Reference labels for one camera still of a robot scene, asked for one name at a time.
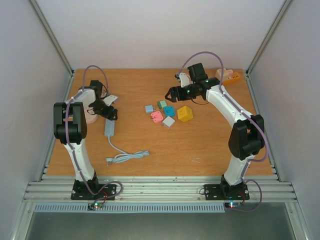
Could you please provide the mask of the yellow cube socket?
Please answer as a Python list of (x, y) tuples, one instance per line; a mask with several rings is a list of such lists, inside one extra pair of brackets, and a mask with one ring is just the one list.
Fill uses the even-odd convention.
[(193, 119), (192, 109), (188, 106), (183, 106), (177, 110), (177, 118), (182, 122), (187, 122)]

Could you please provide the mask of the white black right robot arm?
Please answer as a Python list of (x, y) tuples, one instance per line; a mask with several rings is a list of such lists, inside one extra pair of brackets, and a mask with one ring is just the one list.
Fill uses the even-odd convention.
[(237, 103), (222, 85), (222, 78), (209, 77), (203, 65), (187, 68), (188, 74), (178, 72), (180, 85), (171, 87), (165, 99), (170, 102), (194, 100), (201, 96), (212, 104), (231, 127), (228, 148), (231, 159), (220, 180), (220, 191), (225, 198), (234, 197), (243, 187), (243, 177), (255, 156), (265, 146), (265, 126), (261, 115), (252, 115)]

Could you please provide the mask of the grey blue strip base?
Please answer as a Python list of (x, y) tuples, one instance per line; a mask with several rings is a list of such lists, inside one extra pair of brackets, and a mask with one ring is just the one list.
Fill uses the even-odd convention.
[(106, 137), (113, 137), (115, 134), (115, 120), (105, 120), (105, 128), (104, 128), (104, 135)]

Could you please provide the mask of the green small plug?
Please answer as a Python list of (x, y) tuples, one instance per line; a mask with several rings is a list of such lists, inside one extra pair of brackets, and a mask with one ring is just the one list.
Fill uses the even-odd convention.
[(167, 107), (167, 102), (165, 100), (160, 100), (157, 102), (157, 106), (159, 109), (164, 109), (165, 107)]

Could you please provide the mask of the light blue usb charger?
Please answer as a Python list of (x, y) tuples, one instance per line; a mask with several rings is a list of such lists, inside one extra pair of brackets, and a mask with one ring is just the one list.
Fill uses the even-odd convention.
[(144, 108), (146, 114), (151, 114), (157, 110), (157, 108), (154, 105), (146, 105)]

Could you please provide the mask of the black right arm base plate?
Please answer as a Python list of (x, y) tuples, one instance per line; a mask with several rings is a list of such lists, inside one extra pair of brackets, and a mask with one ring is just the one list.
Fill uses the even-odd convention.
[(249, 200), (250, 195), (246, 184), (222, 186), (222, 184), (205, 184), (198, 192), (207, 201), (242, 201)]

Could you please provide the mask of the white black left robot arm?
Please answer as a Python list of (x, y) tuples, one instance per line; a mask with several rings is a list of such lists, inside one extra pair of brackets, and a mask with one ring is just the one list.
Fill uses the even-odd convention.
[(93, 111), (94, 116), (101, 116), (115, 122), (118, 110), (105, 102), (104, 85), (92, 80), (90, 85), (80, 88), (75, 96), (53, 106), (53, 133), (57, 140), (66, 148), (75, 171), (75, 180), (71, 198), (96, 199), (103, 187), (99, 184), (86, 148), (87, 120), (86, 109)]

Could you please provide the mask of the teal plug adapter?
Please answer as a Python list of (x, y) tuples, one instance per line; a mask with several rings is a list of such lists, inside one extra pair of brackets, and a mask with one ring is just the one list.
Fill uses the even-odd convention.
[(165, 106), (163, 111), (166, 117), (174, 117), (176, 115), (176, 111), (173, 106)]

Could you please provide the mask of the white 66W usb charger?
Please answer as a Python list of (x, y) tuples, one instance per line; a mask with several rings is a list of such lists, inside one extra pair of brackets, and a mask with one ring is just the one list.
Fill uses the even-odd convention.
[(167, 116), (161, 123), (162, 127), (167, 127), (168, 129), (171, 128), (176, 121), (171, 117)]

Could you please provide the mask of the orange power strip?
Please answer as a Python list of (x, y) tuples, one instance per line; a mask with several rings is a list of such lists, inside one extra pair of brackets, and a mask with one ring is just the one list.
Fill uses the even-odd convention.
[(226, 79), (223, 80), (222, 84), (227, 85), (227, 84), (235, 83), (239, 81), (240, 78), (241, 76), (238, 72), (232, 72), (231, 74), (228, 75)]

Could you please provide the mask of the round beige power strip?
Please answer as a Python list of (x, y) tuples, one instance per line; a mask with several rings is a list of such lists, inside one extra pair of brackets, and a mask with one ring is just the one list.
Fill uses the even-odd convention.
[(97, 114), (95, 114), (94, 109), (92, 107), (87, 107), (84, 110), (84, 113), (87, 125), (94, 123), (99, 117)]

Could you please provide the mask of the beige cube plug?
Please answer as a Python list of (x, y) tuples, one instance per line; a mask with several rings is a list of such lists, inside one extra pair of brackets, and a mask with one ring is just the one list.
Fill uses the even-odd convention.
[(220, 81), (224, 81), (228, 79), (229, 72), (225, 68), (224, 69), (220, 68), (215, 72), (215, 77)]

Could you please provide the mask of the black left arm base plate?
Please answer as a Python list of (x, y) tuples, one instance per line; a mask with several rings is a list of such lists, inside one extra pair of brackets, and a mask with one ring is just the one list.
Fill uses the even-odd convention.
[(98, 182), (88, 182), (87, 185), (90, 188), (87, 188), (86, 184), (82, 181), (75, 181), (71, 191), (71, 200), (87, 200), (93, 201), (97, 199), (107, 199), (114, 200), (115, 195), (118, 193), (118, 187), (116, 184), (108, 184), (103, 187), (103, 184), (99, 184)]

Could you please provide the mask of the pink plug adapter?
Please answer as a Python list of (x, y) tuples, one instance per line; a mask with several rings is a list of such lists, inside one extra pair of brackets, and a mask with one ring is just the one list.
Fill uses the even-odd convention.
[(164, 120), (163, 114), (159, 110), (152, 112), (150, 117), (155, 124), (161, 123)]

